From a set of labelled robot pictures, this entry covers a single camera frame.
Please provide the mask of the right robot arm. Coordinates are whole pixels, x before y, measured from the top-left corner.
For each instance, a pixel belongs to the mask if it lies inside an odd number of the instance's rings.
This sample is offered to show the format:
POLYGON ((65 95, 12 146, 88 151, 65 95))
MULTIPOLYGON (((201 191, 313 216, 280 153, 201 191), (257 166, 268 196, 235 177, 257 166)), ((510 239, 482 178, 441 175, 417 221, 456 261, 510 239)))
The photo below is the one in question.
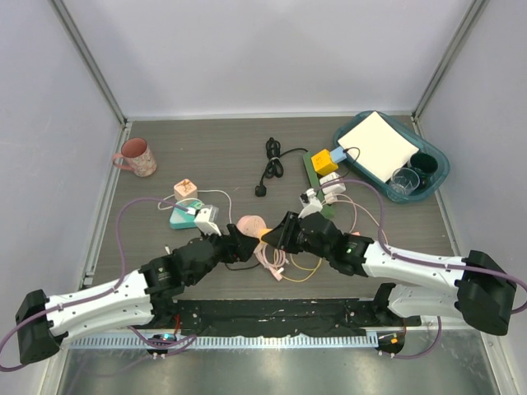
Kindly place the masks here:
POLYGON ((316 212, 289 212, 259 238, 286 253, 310 253, 347 276, 384 278, 371 312, 377 324, 398 318, 437 316, 464 320, 495 336, 508 333, 515 283, 485 253, 435 257, 391 247, 369 237, 344 233, 316 212))

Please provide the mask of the pink round socket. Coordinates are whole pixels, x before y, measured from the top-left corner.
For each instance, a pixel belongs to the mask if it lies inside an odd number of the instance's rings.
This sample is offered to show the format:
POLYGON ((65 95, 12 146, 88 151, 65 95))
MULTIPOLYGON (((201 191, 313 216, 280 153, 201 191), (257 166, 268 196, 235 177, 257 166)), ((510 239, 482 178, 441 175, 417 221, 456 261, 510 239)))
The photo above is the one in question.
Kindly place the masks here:
POLYGON ((242 216, 238 220, 236 227, 243 235, 256 239, 260 239, 262 232, 267 229, 264 219, 256 215, 242 216))

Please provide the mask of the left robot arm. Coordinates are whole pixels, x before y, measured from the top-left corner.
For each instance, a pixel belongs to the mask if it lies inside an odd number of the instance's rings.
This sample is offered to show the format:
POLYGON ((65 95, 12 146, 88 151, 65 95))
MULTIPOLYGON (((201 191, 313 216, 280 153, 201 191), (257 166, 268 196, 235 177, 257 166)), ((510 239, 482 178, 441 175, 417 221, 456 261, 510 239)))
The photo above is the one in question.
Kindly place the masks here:
POLYGON ((225 235, 201 235, 101 286, 55 296, 43 290, 28 293, 15 315, 21 364, 48 359, 61 346, 95 332, 169 327, 175 318, 175 296, 196 285, 218 263, 248 261, 259 245, 259 239, 242 234, 235 225, 229 224, 227 230, 225 235))

